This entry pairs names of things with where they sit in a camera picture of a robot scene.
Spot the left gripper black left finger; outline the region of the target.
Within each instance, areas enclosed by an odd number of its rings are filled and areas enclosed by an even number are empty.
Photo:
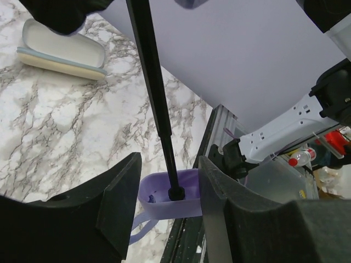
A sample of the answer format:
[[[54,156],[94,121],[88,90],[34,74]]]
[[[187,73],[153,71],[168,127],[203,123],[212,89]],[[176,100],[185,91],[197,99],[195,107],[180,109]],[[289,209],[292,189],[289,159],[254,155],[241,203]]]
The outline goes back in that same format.
[[[1,262],[121,262],[140,175],[141,155],[134,152],[45,202],[1,197]]]

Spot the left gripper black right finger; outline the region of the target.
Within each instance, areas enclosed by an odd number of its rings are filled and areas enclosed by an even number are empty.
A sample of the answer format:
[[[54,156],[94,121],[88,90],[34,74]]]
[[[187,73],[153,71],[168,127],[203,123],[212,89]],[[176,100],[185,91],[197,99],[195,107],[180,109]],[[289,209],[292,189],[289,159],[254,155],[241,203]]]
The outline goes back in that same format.
[[[199,159],[209,262],[350,262],[350,201],[264,198]]]

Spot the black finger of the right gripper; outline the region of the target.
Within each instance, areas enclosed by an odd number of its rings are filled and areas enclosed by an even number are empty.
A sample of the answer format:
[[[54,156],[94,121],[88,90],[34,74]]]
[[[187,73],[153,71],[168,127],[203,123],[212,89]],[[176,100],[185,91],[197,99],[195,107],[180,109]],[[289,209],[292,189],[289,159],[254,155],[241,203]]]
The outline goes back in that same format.
[[[21,0],[20,3],[42,25],[59,35],[71,35],[87,16],[102,12],[112,0]]]

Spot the beige zippered umbrella case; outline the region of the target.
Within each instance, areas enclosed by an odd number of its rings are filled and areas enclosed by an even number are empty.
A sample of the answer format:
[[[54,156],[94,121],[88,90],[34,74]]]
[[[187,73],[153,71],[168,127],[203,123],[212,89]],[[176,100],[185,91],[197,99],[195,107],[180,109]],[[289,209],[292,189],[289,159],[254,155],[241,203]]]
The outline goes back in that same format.
[[[28,19],[22,28],[22,42],[16,52],[24,64],[95,81],[107,75],[104,47],[79,33],[58,35]]]

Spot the lilac umbrella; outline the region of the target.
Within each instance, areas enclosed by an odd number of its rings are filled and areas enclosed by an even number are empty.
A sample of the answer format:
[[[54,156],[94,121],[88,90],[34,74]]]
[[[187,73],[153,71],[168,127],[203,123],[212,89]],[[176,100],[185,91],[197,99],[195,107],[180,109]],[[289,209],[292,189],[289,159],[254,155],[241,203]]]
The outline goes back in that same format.
[[[138,48],[146,87],[158,136],[165,157],[166,172],[153,173],[140,182],[138,200],[144,211],[133,221],[133,229],[143,225],[131,235],[130,244],[136,243],[149,233],[160,220],[174,219],[172,202],[188,198],[188,192],[180,183],[172,146],[172,129],[168,114],[165,88],[152,23],[149,1],[127,1],[127,8]]]

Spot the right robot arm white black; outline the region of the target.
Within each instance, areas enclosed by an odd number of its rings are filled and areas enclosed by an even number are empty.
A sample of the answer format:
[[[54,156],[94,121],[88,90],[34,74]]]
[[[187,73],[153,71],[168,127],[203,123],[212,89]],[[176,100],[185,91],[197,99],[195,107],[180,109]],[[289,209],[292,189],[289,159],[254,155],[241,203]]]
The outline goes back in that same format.
[[[245,177],[269,155],[298,146],[300,139],[338,125],[350,125],[350,1],[299,1],[298,5],[346,58],[326,71],[316,86],[281,116],[253,133],[233,139],[222,151],[216,145],[211,147],[211,161],[234,179]],[[175,176],[171,127],[150,4],[128,1],[127,7],[167,168]]]

